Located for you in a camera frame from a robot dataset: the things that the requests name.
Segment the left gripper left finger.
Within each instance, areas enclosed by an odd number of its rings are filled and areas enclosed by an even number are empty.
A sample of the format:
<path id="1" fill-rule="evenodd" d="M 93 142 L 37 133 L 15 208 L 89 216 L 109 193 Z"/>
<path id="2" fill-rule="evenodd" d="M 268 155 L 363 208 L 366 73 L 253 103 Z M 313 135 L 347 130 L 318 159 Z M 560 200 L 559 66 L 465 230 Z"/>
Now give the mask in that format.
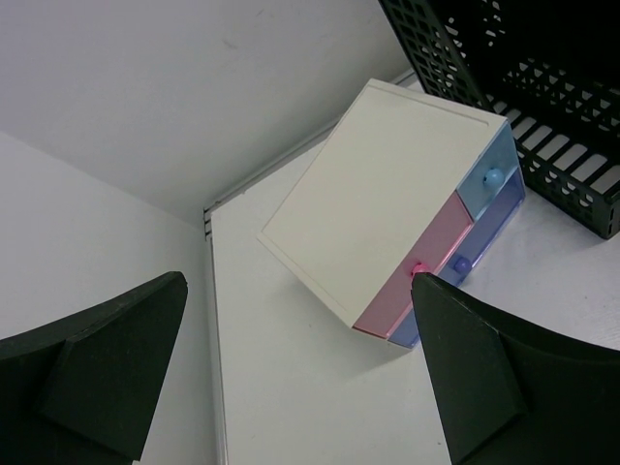
<path id="1" fill-rule="evenodd" d="M 188 296 L 179 271 L 1 342 L 4 464 L 142 457 Z"/>

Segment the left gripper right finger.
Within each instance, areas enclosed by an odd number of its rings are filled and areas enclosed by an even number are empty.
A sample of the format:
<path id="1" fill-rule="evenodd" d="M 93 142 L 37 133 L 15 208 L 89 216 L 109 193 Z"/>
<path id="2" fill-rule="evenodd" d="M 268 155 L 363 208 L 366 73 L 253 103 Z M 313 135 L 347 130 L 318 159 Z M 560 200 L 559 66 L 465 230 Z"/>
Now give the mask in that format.
<path id="1" fill-rule="evenodd" d="M 451 463 L 618 463 L 618 351 L 430 273 L 415 275 L 412 299 Z"/>

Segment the pink small drawer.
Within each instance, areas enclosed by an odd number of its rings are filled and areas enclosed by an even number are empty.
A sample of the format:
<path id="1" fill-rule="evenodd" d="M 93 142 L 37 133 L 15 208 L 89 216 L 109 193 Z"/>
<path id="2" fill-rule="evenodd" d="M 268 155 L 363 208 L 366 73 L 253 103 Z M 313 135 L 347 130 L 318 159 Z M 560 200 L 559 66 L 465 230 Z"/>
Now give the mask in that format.
<path id="1" fill-rule="evenodd" d="M 354 329 L 389 339 L 411 312 L 412 281 L 419 272 L 438 273 L 474 225 L 457 193 L 452 193 L 413 248 L 354 323 Z"/>

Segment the purple wide drawer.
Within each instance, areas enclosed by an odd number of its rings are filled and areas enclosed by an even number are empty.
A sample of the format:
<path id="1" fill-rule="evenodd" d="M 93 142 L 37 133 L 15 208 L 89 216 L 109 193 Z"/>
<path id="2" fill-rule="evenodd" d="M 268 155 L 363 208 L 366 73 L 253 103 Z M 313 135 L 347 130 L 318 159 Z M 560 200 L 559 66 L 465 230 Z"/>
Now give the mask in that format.
<path id="1" fill-rule="evenodd" d="M 385 218 L 380 224 L 377 241 L 390 258 L 388 266 L 390 275 L 413 248 L 452 193 L 457 193 L 456 188 L 447 188 L 443 183 L 427 181 L 421 186 L 415 186 L 413 193 L 400 203 L 396 202 L 385 209 Z M 522 176 L 516 169 L 479 220 L 473 220 L 473 227 L 441 271 L 432 274 L 454 286 L 459 286 L 493 244 L 524 197 Z M 386 340 L 411 348 L 418 338 L 419 332 L 412 308 L 398 329 Z"/>

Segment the white drawer box pastel drawers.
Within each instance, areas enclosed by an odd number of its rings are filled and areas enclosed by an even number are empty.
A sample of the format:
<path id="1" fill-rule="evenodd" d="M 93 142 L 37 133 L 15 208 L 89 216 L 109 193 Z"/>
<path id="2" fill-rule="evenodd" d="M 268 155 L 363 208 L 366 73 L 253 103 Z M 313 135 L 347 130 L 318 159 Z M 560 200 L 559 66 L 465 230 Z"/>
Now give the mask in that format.
<path id="1" fill-rule="evenodd" d="M 354 329 L 390 275 L 390 258 L 377 241 L 385 209 L 427 181 L 457 189 L 506 121 L 372 79 L 259 240 Z"/>

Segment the light blue small drawer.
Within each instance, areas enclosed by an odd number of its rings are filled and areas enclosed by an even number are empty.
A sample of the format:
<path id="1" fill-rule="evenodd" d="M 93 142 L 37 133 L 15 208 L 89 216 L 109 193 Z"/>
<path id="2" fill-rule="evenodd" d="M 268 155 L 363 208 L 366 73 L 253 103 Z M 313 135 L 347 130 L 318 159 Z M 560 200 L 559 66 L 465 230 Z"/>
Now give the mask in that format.
<path id="1" fill-rule="evenodd" d="M 456 189 L 474 221 L 490 206 L 516 167 L 512 128 L 506 121 Z"/>

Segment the black mesh file organizer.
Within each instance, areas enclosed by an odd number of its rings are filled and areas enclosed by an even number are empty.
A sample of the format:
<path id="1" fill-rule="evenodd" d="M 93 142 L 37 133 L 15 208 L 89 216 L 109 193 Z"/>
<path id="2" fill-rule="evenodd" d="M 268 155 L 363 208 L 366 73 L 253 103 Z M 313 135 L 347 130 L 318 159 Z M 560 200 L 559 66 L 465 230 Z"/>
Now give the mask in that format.
<path id="1" fill-rule="evenodd" d="M 385 1 L 429 94 L 512 120 L 529 188 L 601 238 L 619 231 L 615 1 Z"/>

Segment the aluminium table frame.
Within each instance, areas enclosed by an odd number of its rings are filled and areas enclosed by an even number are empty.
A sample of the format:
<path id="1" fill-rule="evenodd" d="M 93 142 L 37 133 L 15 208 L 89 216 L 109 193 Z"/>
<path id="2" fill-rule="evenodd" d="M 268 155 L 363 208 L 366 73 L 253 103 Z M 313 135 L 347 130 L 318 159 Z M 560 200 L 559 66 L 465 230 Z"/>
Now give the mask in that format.
<path id="1" fill-rule="evenodd" d="M 216 427 L 226 464 L 409 464 L 415 355 L 345 327 L 258 241 L 312 134 L 206 213 Z"/>

